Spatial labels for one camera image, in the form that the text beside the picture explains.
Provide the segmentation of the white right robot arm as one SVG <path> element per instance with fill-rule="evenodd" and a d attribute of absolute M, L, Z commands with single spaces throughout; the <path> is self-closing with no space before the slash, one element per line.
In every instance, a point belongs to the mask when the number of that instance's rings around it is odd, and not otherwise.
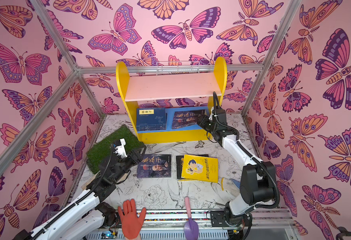
<path fill-rule="evenodd" d="M 240 193 L 224 208 L 226 222 L 230 226 L 239 225 L 249 219 L 255 209 L 277 208 L 280 193 L 275 166 L 258 158 L 240 141 L 240 132 L 227 124 L 226 111 L 221 107 L 212 107 L 211 115 L 200 117 L 198 125 L 212 135 L 242 167 Z"/>

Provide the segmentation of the dark purple portrait book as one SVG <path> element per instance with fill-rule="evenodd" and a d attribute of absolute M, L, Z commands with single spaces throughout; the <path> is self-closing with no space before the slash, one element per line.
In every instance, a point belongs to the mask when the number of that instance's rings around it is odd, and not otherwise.
<path fill-rule="evenodd" d="M 174 113 L 171 129 L 178 130 L 196 125 L 199 117 L 205 115 L 205 112 L 205 110 L 177 111 Z"/>

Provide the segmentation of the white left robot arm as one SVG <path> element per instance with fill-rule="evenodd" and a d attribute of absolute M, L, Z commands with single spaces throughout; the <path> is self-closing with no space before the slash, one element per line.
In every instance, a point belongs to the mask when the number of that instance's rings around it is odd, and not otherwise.
<path fill-rule="evenodd" d="M 104 200 L 123 183 L 131 168 L 143 160 L 145 146 L 132 150 L 124 158 L 122 147 L 112 149 L 100 165 L 101 173 L 86 189 L 54 217 L 30 232 L 22 230 L 16 240 L 80 240 L 100 227 L 120 224 L 115 208 Z"/>

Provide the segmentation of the black notebook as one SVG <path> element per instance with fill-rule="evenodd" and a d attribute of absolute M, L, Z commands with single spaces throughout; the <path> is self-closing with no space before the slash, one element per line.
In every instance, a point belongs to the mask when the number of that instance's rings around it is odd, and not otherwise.
<path fill-rule="evenodd" d="M 178 181 L 210 181 L 208 155 L 176 156 Z"/>

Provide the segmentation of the yellow cartoon boy book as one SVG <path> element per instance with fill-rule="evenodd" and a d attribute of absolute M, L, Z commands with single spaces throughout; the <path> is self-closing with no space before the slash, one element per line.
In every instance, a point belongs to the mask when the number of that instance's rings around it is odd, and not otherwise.
<path fill-rule="evenodd" d="M 219 160 L 204 156 L 184 155 L 181 177 L 186 180 L 218 183 Z"/>

